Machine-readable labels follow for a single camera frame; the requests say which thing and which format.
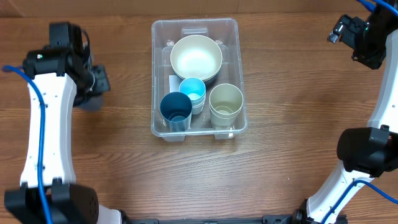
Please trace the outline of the blue tall cup front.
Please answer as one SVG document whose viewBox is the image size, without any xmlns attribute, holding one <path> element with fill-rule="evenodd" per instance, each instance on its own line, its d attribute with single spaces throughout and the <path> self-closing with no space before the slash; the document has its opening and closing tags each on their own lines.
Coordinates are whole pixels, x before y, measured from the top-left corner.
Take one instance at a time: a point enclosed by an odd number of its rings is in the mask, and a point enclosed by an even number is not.
<svg viewBox="0 0 398 224">
<path fill-rule="evenodd" d="M 87 111 L 97 111 L 100 110 L 101 107 L 103 106 L 103 96 L 86 95 L 86 96 L 76 97 L 73 106 L 79 107 Z"/>
</svg>

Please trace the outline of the blue tall cup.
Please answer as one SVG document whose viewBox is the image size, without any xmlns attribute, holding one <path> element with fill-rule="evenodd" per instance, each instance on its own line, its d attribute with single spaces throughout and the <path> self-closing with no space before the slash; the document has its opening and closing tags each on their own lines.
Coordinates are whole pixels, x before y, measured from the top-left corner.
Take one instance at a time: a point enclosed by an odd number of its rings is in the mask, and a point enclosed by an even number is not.
<svg viewBox="0 0 398 224">
<path fill-rule="evenodd" d="M 181 92 L 171 92 L 160 102 L 160 113 L 171 132 L 190 129 L 192 109 L 191 99 Z"/>
<path fill-rule="evenodd" d="M 97 111 L 100 110 L 101 107 L 103 106 L 103 96 L 86 95 L 86 96 L 76 97 L 73 106 L 79 107 L 87 111 Z"/>
</svg>

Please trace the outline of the light blue small cup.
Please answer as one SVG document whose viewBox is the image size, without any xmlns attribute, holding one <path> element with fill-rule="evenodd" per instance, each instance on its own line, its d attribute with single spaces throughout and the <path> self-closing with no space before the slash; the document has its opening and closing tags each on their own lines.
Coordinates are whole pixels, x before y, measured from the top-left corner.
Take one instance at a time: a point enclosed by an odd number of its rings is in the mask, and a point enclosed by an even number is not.
<svg viewBox="0 0 398 224">
<path fill-rule="evenodd" d="M 192 101 L 197 102 L 205 97 L 205 83 L 198 78 L 186 78 L 179 86 L 179 91 L 186 94 Z"/>
</svg>

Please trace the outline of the cream bowl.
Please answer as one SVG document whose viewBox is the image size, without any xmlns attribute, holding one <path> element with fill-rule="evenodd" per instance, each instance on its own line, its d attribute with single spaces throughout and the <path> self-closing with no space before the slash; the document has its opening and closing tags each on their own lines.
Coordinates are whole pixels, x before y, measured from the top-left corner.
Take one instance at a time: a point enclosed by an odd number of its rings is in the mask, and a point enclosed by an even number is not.
<svg viewBox="0 0 398 224">
<path fill-rule="evenodd" d="M 221 70 L 223 55 L 213 39 L 204 35 L 189 35 L 173 46 L 170 63 L 180 78 L 197 78 L 207 82 Z"/>
</svg>

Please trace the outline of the mint green small cup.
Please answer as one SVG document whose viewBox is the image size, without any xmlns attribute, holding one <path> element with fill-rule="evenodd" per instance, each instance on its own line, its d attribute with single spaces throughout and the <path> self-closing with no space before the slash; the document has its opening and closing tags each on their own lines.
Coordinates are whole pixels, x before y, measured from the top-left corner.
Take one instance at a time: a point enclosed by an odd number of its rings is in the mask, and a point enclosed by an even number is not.
<svg viewBox="0 0 398 224">
<path fill-rule="evenodd" d="M 204 96 L 203 98 L 197 99 L 197 100 L 192 100 L 192 105 L 199 105 L 203 101 L 205 101 L 206 97 Z"/>
</svg>

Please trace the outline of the grey small cup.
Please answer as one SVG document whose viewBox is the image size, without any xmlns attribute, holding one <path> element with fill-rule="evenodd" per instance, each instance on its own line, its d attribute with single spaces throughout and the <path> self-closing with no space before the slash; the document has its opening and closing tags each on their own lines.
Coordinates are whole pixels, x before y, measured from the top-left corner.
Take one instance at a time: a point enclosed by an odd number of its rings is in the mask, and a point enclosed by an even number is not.
<svg viewBox="0 0 398 224">
<path fill-rule="evenodd" d="M 199 107 L 199 108 L 193 108 L 192 107 L 192 115 L 200 114 L 202 112 L 202 110 L 203 110 L 203 107 L 204 107 L 204 105 L 202 107 Z"/>
</svg>

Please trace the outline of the dark blue bowl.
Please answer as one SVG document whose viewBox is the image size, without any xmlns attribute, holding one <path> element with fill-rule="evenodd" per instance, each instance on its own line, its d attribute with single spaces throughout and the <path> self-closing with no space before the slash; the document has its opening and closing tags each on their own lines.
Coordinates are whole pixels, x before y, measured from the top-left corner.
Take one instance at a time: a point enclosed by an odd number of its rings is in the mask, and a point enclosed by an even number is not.
<svg viewBox="0 0 398 224">
<path fill-rule="evenodd" d="M 203 67 L 203 68 L 174 68 L 174 73 L 182 80 L 187 78 L 197 78 L 205 83 L 205 85 L 212 85 L 218 78 L 221 67 L 218 69 Z"/>
</svg>

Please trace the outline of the cream tall cup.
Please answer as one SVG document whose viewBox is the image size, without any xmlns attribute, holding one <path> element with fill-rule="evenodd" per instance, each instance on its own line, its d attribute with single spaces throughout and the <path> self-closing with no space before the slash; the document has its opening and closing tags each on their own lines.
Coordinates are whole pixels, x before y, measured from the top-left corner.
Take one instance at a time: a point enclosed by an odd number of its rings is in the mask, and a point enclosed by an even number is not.
<svg viewBox="0 0 398 224">
<path fill-rule="evenodd" d="M 217 116 L 216 114 L 214 114 L 213 112 L 211 112 L 210 113 L 210 122 L 211 122 L 211 125 L 213 128 L 229 129 L 234 125 L 237 117 L 238 117 L 238 115 L 233 116 L 231 118 L 221 118 L 221 117 Z"/>
<path fill-rule="evenodd" d="M 229 83 L 214 87 L 210 93 L 209 104 L 215 115 L 220 118 L 232 118 L 242 109 L 244 97 L 242 91 Z"/>
</svg>

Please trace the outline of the pink small cup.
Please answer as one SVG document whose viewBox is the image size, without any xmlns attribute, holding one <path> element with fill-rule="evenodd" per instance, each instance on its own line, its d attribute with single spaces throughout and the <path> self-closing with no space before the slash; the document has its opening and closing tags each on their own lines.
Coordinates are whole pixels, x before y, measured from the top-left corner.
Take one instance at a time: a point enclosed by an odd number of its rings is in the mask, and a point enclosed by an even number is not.
<svg viewBox="0 0 398 224">
<path fill-rule="evenodd" d="M 201 102 L 199 102 L 198 104 L 192 105 L 193 108 L 199 108 L 202 107 L 205 103 L 205 100 L 202 100 Z"/>
</svg>

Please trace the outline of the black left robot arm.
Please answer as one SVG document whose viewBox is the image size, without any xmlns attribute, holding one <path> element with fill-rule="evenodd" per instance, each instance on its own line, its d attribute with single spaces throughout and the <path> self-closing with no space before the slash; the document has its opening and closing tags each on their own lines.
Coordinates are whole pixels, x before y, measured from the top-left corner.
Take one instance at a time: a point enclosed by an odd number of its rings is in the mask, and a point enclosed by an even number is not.
<svg viewBox="0 0 398 224">
<path fill-rule="evenodd" d="M 92 63 L 87 32 L 51 23 L 48 45 L 3 70 L 20 75 L 30 96 L 27 158 L 19 188 L 4 194 L 6 210 L 21 223 L 129 223 L 124 211 L 102 206 L 94 189 L 76 182 L 73 108 L 98 109 L 110 89 L 105 68 Z"/>
</svg>

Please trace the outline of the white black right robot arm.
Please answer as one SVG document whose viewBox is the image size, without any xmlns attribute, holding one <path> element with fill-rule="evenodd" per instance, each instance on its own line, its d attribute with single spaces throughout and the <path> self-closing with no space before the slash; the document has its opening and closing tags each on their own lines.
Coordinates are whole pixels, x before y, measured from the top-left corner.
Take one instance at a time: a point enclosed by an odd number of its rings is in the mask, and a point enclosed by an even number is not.
<svg viewBox="0 0 398 224">
<path fill-rule="evenodd" d="M 370 16 L 364 21 L 342 15 L 328 41 L 351 47 L 352 60 L 373 70 L 385 66 L 375 109 L 365 128 L 342 132 L 335 169 L 283 223 L 347 223 L 340 212 L 365 185 L 397 203 L 371 183 L 397 169 L 397 1 L 362 1 L 362 5 Z"/>
</svg>

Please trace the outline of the white label in container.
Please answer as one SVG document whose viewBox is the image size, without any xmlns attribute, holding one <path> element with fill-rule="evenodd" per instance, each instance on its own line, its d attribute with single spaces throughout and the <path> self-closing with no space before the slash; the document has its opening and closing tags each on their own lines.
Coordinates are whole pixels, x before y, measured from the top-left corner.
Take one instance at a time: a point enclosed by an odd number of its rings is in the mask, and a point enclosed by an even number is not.
<svg viewBox="0 0 398 224">
<path fill-rule="evenodd" d="M 180 84 L 182 79 L 177 75 L 170 75 L 169 76 L 169 91 L 170 92 L 179 92 L 180 91 Z"/>
</svg>

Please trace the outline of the clear plastic storage container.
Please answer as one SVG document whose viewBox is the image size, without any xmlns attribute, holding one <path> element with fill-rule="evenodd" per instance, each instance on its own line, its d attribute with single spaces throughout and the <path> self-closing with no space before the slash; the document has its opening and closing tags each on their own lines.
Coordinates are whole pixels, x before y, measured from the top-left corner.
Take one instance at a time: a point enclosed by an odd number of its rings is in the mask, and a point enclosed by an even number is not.
<svg viewBox="0 0 398 224">
<path fill-rule="evenodd" d="M 221 48 L 223 63 L 218 78 L 207 85 L 206 93 L 217 85 L 229 83 L 244 91 L 238 23 L 232 18 L 158 20 L 152 24 L 152 133 L 165 141 L 184 141 L 186 136 L 213 135 L 216 139 L 231 139 L 245 131 L 248 126 L 247 107 L 243 105 L 234 125 L 229 128 L 213 128 L 210 122 L 209 101 L 200 114 L 193 115 L 190 129 L 171 132 L 163 119 L 159 105 L 170 93 L 169 76 L 176 75 L 170 63 L 173 46 L 188 35 L 204 35 L 213 39 Z"/>
</svg>

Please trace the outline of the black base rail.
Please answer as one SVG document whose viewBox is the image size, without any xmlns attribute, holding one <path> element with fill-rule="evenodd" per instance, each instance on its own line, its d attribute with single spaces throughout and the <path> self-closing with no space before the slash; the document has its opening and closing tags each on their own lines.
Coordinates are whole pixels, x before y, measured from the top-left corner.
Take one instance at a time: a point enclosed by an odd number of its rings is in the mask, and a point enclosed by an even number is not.
<svg viewBox="0 0 398 224">
<path fill-rule="evenodd" d="M 126 223 L 130 224 L 290 224 L 290 223 L 316 223 L 306 220 L 298 221 L 293 215 L 264 215 L 256 218 L 216 218 L 216 219 L 181 219 L 181 220 L 158 220 L 130 219 Z"/>
</svg>

